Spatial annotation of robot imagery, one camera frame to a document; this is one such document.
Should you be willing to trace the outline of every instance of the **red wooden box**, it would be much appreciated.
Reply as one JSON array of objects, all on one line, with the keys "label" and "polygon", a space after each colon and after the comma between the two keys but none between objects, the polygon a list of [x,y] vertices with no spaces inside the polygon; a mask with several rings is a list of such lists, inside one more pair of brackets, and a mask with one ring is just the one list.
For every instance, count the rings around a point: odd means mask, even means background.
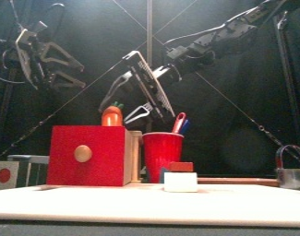
[{"label": "red wooden box", "polygon": [[[77,159],[77,151],[90,159]],[[124,126],[55,126],[47,184],[122,186],[132,180],[133,137]]]}]

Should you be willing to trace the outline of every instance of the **white table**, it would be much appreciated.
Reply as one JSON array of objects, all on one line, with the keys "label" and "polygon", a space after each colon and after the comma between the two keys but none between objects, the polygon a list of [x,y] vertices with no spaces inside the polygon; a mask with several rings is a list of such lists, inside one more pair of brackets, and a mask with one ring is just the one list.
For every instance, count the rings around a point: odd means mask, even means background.
[{"label": "white table", "polygon": [[15,235],[300,235],[300,191],[200,184],[197,193],[169,193],[162,184],[144,183],[2,190],[0,235],[14,230]]}]

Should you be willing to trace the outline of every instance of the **orange object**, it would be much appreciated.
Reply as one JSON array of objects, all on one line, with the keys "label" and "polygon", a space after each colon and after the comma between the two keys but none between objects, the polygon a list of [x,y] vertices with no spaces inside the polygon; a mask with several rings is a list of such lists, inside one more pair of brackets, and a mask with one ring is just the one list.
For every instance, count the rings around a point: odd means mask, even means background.
[{"label": "orange object", "polygon": [[194,164],[193,162],[170,162],[169,171],[170,172],[193,172]]},{"label": "orange object", "polygon": [[122,112],[117,106],[110,106],[103,111],[102,126],[122,126]]}]

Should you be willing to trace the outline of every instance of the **pen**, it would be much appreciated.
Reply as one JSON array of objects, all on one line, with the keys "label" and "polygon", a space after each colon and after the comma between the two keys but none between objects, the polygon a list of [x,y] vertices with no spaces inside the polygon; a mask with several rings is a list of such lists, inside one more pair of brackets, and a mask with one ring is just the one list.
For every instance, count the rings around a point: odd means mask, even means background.
[{"label": "pen", "polygon": [[190,126],[190,122],[189,120],[186,119],[184,121],[184,124],[182,124],[182,128],[181,128],[181,131],[180,131],[180,134],[184,135],[185,131],[188,130],[188,127]]},{"label": "pen", "polygon": [[181,131],[184,121],[185,121],[185,113],[181,112],[178,114],[177,118],[176,118],[176,122],[174,122],[172,133],[177,134]]}]

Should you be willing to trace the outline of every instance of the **round wooden knob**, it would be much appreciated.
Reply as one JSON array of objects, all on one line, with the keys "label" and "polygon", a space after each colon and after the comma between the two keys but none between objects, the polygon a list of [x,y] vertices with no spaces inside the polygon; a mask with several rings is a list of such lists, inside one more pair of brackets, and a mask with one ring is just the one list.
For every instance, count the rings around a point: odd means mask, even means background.
[{"label": "round wooden knob", "polygon": [[89,146],[81,145],[74,150],[74,156],[78,162],[87,162],[91,158],[93,152]]}]

